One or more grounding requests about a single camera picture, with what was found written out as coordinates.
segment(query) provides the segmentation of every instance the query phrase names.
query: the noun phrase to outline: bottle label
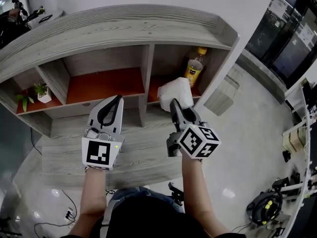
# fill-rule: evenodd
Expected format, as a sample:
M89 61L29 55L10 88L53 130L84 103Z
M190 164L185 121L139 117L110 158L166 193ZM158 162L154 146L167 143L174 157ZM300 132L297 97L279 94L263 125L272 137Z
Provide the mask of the bottle label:
M184 77L188 78L190 87L192 88L195 85L195 82L198 78L199 73L201 70L195 70L187 65Z

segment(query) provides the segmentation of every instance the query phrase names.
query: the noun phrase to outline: glass door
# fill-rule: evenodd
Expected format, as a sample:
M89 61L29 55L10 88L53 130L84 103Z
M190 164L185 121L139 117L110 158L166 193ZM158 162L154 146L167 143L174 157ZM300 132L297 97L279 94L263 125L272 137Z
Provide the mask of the glass door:
M305 73L304 67L316 59L316 43L317 17L308 8L294 35L271 66L288 88Z
M268 57L275 57L287 42L287 38L284 40L283 35L289 31L295 31L296 23L299 23L302 16L300 11L295 9L296 2L297 0L271 0L262 20L246 45L246 49L264 64L270 63Z

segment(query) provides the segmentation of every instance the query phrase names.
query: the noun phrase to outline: gray wooden panel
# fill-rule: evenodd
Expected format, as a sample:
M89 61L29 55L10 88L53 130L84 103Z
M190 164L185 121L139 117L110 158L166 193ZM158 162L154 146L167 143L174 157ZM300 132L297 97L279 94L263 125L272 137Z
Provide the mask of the gray wooden panel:
M43 111L17 116L40 134L50 137L52 119Z
M24 71L23 73L17 74L13 77L13 80L24 90L33 87L34 84L38 84L42 81L41 76L35 68Z
M0 80L82 52L127 45L186 44L231 49L219 17L167 5L117 5L68 15L40 26L0 51Z
M219 17L204 11L184 7L155 4L125 4L94 8L66 15L40 26L14 40L0 52L0 61L19 51L66 31L106 21L171 20L215 28Z
M81 137L88 116L53 121L51 139L43 139L43 177L47 186L81 189L84 167ZM181 159L167 157L166 139L175 131L170 114L148 107L146 126L139 127L137 110L124 111L121 134L125 142L114 170L107 175L109 188L162 182L181 176Z
M204 106L217 116L221 116L233 105L233 100L230 99L225 93L219 89L210 95L209 99L205 102Z
M217 24L218 34L226 38L227 43L233 47L235 42L240 38L239 34L228 25L222 18L219 18Z
M101 49L63 58L71 77L112 69L140 67L143 46Z
M18 107L15 96L19 93L21 93L21 88L12 78L0 84L0 103L13 114L15 114Z
M0 84L0 103L14 115L16 115L18 105L15 95L20 92L21 89L13 79L9 79ZM44 112L25 114L17 117L39 133L50 136L52 119Z
M154 49L154 44L143 47L141 75L145 93L139 96L139 113L142 127L145 125Z
M36 66L36 70L62 104L66 104L69 74L61 59Z
M215 76L220 71L221 65L225 62L229 51L227 50L219 50L219 49L212 49L211 50L211 58L209 64L206 66L204 71L202 71L202 76L200 77L199 81L199 91L201 94L205 92L207 87L212 83Z
M193 47L187 45L155 45L151 75L178 74L190 50Z

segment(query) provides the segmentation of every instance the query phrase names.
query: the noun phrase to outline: white tissue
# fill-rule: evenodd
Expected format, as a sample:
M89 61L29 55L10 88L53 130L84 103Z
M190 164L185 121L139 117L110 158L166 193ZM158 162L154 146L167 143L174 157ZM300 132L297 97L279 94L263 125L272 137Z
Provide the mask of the white tissue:
M186 109L194 105L189 80L179 77L158 88L160 107L170 112L169 104L172 99L177 99L181 108Z

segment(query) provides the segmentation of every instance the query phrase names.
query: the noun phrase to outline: black cable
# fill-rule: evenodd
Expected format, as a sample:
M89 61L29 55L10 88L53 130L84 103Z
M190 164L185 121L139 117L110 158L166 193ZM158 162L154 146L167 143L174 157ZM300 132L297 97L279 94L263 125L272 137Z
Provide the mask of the black cable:
M74 207L75 207L75 210L76 210L76 213L75 213L75 218L76 218L76 217L77 217L77 208L76 208L76 205L75 205L74 201L71 200L71 198L65 193L64 190L61 190L61 191L63 191L63 193L65 194L65 196L67 196L67 197L69 198L69 200L73 203L73 205L74 205Z
M113 195L113 194L115 194L115 191L114 191L113 189L111 189L111 190L107 190L107 189L106 189L106 196L107 196L108 194Z
M47 222L44 222L44 223L36 223L35 225L34 225L34 233L36 234L36 236L38 237L38 238L40 238L39 237L39 235L37 234L37 232L36 232L36 229L35 229L35 227L37 226L37 225L51 225L51 226L56 226L56 227L65 227L65 226L69 226L69 225L71 225L71 224L73 224L75 221L73 221L73 222L71 222L71 223L69 223L69 224L66 224L66 225L55 225L55 224L51 224L51 223L47 223Z
M245 224L245 225L242 225L242 226L238 226L236 228L234 228L231 232L233 232L234 230L236 230L237 228L241 228L241 227L244 227L244 226L247 226L247 225L250 225L252 222L248 223L248 224Z
M66 219L68 219L68 220L72 221L72 224L73 224L73 223L76 223L76 220L75 220L75 218L74 218L74 217L70 217L70 216L68 216L68 217L66 217Z
M68 223L68 224L65 224L65 225L56 225L56 224L51 224L51 223L48 223L48 222L36 223L36 224L34 225L34 233L36 234L36 236L37 236L38 238L40 238L40 237L39 237L39 235L37 234L36 229L35 229L35 227L36 227L37 225L51 225L51 226L55 226L55 227L66 227L66 226L69 226L69 225L75 223L75 218L76 218L76 216L77 216L77 208L76 208L76 205L75 205L74 201L71 200L71 198L65 193L65 191L64 191L64 190L62 190L62 191L63 191L63 193L65 194L65 196L67 196L67 197L69 198L69 200L73 203L73 205L74 205L74 207L75 207L76 213L75 213L74 220L70 220L71 222Z
M75 219L74 215L72 215L71 213L67 213L65 216L67 219L71 218L71 219Z
M32 137L32 128L30 127L31 129L31 142L32 142L32 145L33 147L42 155L42 153L35 147L34 143L33 143L33 137Z
M252 222L251 222L250 224L248 224L246 227L240 229L240 231L238 232L238 234L239 234L242 230L244 230L245 228L247 228L249 225L251 225L251 224L252 224Z

